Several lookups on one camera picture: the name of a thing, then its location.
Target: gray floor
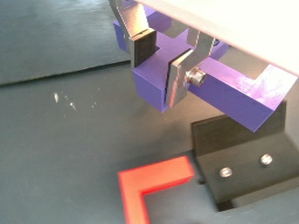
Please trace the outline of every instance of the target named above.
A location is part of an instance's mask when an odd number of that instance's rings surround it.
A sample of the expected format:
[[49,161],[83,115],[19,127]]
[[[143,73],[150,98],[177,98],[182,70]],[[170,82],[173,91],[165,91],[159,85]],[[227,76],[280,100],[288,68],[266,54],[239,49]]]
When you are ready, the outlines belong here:
[[[299,85],[288,130],[298,133]],[[118,172],[187,153],[190,124],[221,112],[191,94],[161,114],[130,65],[0,87],[0,223],[125,223]],[[298,223],[299,189],[218,213],[197,178],[146,197],[155,224]]]
[[127,60],[109,0],[0,0],[0,85]]
[[[0,0],[0,85],[126,60],[113,20],[109,1]],[[222,61],[246,74],[264,66],[230,53]],[[298,95],[299,83],[286,121],[297,145]],[[130,65],[2,86],[0,103],[2,224],[126,223],[118,172],[190,155],[191,122],[221,114],[193,94],[161,114],[137,95]],[[197,178],[146,204],[154,224],[299,220],[299,189],[218,213]]]

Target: red plastic piece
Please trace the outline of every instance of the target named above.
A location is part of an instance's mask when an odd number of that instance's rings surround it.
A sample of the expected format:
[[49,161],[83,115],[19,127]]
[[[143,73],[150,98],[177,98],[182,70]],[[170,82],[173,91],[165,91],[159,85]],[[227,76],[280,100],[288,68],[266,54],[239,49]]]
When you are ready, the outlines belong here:
[[149,224],[145,195],[186,183],[194,176],[187,157],[122,171],[119,184],[126,210],[126,224]]

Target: purple block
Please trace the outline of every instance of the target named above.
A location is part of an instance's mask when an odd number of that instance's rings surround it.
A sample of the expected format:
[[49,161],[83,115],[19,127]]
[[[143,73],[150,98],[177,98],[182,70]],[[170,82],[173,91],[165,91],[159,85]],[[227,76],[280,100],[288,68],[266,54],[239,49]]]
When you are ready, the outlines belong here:
[[270,65],[253,80],[211,58],[201,63],[201,69],[209,77],[201,87],[190,86],[190,91],[255,132],[276,112],[297,77]]
[[[189,30],[177,38],[170,38],[161,32],[169,29],[169,22],[162,23],[162,14],[146,9],[149,22],[158,30],[157,46],[159,50],[154,56],[134,69],[135,88],[142,98],[162,112],[169,109],[166,99],[166,81],[170,62],[189,49]],[[127,49],[125,33],[115,22],[118,43]],[[201,63],[201,69],[209,74],[201,87],[190,86],[190,91],[226,113],[251,131],[257,131],[272,116],[281,101],[296,84],[297,77],[274,66],[269,66],[260,77],[253,80],[229,66],[218,62],[229,50],[229,45],[219,43],[211,56]]]
[[[166,32],[173,26],[173,19],[167,17],[161,12],[153,10],[150,7],[145,6],[145,14],[147,16],[147,22],[150,27],[158,32]],[[125,39],[125,32],[121,28],[119,22],[114,22],[117,31],[117,42],[119,48],[127,52],[127,42]]]
[[[189,30],[177,38],[170,38],[158,32],[157,46],[161,48],[154,56],[134,69],[135,88],[139,96],[162,112],[169,109],[165,102],[166,80],[170,61],[193,46],[187,44]],[[213,49],[217,59],[226,53],[229,45],[222,42]]]

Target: black mount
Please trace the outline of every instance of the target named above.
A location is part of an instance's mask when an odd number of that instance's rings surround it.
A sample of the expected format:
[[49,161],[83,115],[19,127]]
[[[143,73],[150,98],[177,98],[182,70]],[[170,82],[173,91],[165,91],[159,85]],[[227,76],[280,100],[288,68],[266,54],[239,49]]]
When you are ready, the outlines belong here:
[[[226,115],[191,124],[197,162],[221,211],[299,186],[299,151],[285,130],[286,102],[257,133]],[[266,154],[270,165],[261,162]],[[227,178],[225,167],[233,170]]]

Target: metal screw head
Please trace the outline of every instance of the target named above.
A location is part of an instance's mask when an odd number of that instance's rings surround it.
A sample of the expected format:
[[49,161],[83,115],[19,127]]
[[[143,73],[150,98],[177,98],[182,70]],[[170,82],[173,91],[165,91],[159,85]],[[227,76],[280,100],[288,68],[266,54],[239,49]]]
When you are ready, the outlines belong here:
[[266,154],[262,158],[261,158],[261,163],[262,165],[270,165],[273,163],[274,159],[273,157]]
[[186,73],[187,82],[197,87],[205,82],[207,74],[195,67],[191,71]]
[[233,175],[233,170],[229,168],[229,167],[225,167],[219,170],[219,175],[223,177],[223,178],[227,178]]

